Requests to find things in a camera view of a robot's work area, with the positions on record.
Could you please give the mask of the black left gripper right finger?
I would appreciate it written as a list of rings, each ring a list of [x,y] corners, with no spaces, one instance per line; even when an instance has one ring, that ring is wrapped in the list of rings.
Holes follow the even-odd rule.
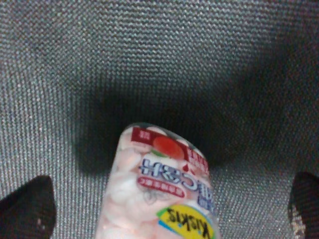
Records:
[[[319,237],[319,178],[299,172],[293,180],[288,217],[295,239]]]

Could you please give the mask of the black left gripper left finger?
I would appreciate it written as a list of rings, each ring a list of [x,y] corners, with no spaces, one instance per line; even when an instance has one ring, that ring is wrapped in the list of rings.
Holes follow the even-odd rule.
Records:
[[[2,239],[49,239],[57,209],[52,179],[39,175],[0,201]]]

